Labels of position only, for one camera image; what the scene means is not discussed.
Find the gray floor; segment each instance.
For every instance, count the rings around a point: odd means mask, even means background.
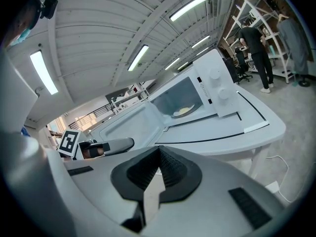
[[[293,80],[286,84],[280,77],[275,78],[275,87],[270,94],[261,93],[262,83],[256,73],[252,73],[250,82],[243,80],[240,86],[269,106],[286,124],[286,133],[281,141],[270,147],[269,156],[279,155],[289,165],[289,171],[281,186],[281,193],[293,200],[309,186],[316,170],[316,82],[303,88],[295,86]],[[277,181],[280,185],[286,173],[286,165],[279,158],[266,159],[256,180],[268,185]],[[279,195],[277,197],[287,205]]]

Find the white wall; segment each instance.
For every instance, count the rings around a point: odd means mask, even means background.
[[[80,105],[71,111],[68,112],[68,116],[64,117],[66,125],[70,125],[71,123],[75,122],[78,117],[85,116],[96,109],[99,109],[102,106],[105,106],[109,103],[105,96],[97,97],[83,105]]]

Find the black shirt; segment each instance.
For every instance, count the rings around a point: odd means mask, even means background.
[[[260,42],[262,34],[252,27],[244,27],[239,31],[239,39],[244,39],[251,54],[265,51],[264,46]]]

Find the ceiling light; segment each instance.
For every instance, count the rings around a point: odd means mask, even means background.
[[[138,54],[136,55],[135,59],[133,60],[132,64],[129,66],[128,71],[133,71],[136,65],[138,64],[139,60],[142,58],[144,53],[147,51],[148,46],[143,45]]]
[[[180,70],[182,67],[184,67],[185,65],[187,65],[189,62],[186,62],[185,64],[183,64],[180,68],[178,68],[178,70]]]
[[[206,36],[205,38],[201,39],[198,43],[194,44],[194,45],[192,46],[192,48],[195,48],[198,44],[201,44],[204,40],[207,40],[208,38],[209,38],[209,35]]]
[[[206,49],[203,49],[200,53],[197,54],[197,56],[201,53],[203,53],[205,50],[208,50],[208,47]]]
[[[44,83],[45,87],[48,89],[50,94],[55,94],[58,92],[55,84],[53,83],[52,79],[50,78],[50,75],[47,71],[47,67],[44,63],[43,56],[41,54],[41,51],[37,51],[34,54],[30,55],[31,61],[33,63],[33,66],[38,73],[41,81]]]
[[[181,17],[184,13],[186,13],[187,11],[189,11],[190,9],[192,9],[193,7],[197,6],[198,4],[204,1],[206,0],[193,0],[187,3],[185,6],[181,7],[179,10],[173,13],[169,18],[171,19],[171,21],[174,22],[176,19]]]
[[[164,70],[167,70],[170,68],[173,64],[175,64],[178,60],[180,60],[180,57],[178,57],[175,61],[173,61],[168,67],[166,67]]]

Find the black rubber pad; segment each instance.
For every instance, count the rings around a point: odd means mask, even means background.
[[[158,168],[166,188],[159,195],[160,203],[184,200],[202,180],[198,165],[159,146],[117,165],[111,172],[111,182],[124,199],[143,201],[144,190]]]
[[[228,192],[254,229],[271,220],[271,217],[243,188],[236,188]]]
[[[82,168],[70,169],[70,170],[68,170],[68,173],[70,176],[74,176],[74,175],[83,174],[85,172],[89,172],[92,170],[93,170],[93,168],[91,168],[90,166],[86,166],[86,167],[82,167]]]

